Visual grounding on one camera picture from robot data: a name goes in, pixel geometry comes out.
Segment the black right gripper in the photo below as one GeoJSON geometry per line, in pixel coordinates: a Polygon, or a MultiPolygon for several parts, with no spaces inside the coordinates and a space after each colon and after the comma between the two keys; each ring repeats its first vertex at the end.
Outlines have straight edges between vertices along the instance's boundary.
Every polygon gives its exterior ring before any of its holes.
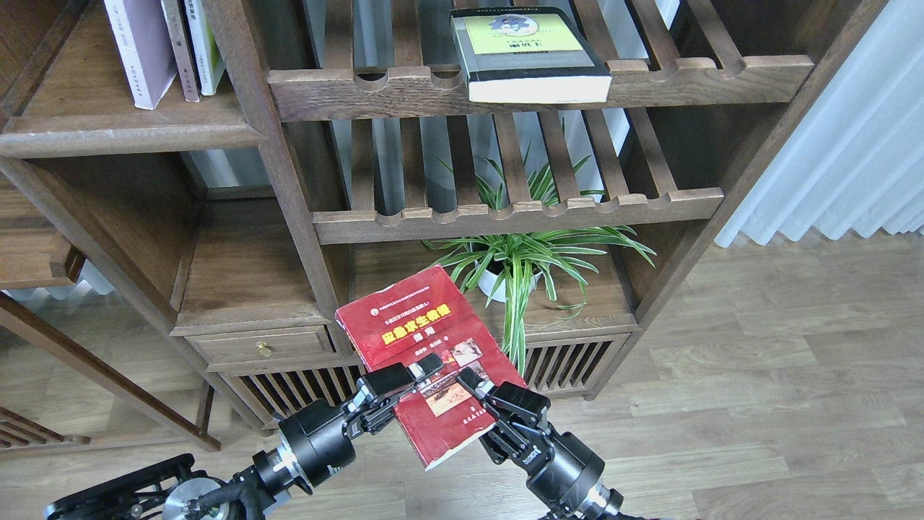
{"type": "Polygon", "coordinates": [[[496,420],[481,437],[489,458],[524,470],[548,516],[605,516],[604,462],[575,435],[554,429],[546,417],[550,399],[513,383],[496,387],[473,368],[463,368],[456,381],[496,420]]]}

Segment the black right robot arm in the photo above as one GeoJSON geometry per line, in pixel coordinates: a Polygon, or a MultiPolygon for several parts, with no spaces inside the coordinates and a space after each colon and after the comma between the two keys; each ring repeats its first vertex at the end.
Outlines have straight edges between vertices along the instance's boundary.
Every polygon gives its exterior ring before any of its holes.
{"type": "Polygon", "coordinates": [[[481,444],[495,464],[512,461],[527,488],[549,508],[546,519],[627,519],[623,496],[600,480],[605,464],[570,432],[547,419],[550,399],[509,381],[497,387],[464,368],[458,382],[495,418],[481,444]]]}

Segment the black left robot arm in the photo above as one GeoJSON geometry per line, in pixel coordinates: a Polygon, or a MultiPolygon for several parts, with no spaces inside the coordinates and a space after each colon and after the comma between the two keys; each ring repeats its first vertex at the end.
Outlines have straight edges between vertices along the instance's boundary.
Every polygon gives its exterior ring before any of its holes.
{"type": "Polygon", "coordinates": [[[410,366],[393,363],[360,376],[343,404],[313,402],[279,423],[280,447],[258,452],[227,482],[193,470],[182,454],[56,500],[47,519],[263,519],[289,500],[289,489],[320,486],[356,457],[352,441],[379,433],[399,399],[443,367],[436,353],[410,366]]]}

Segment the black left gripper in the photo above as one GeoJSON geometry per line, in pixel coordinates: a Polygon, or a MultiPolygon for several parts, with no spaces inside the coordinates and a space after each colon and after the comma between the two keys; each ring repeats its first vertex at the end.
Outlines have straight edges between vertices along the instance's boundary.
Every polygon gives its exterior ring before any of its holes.
{"type": "Polygon", "coordinates": [[[278,469],[282,487],[296,485],[306,493],[355,460],[352,441],[377,434],[395,417],[395,407],[418,382],[443,368],[439,353],[429,353],[410,366],[393,363],[357,379],[357,393],[343,404],[313,402],[279,423],[278,469]]]}

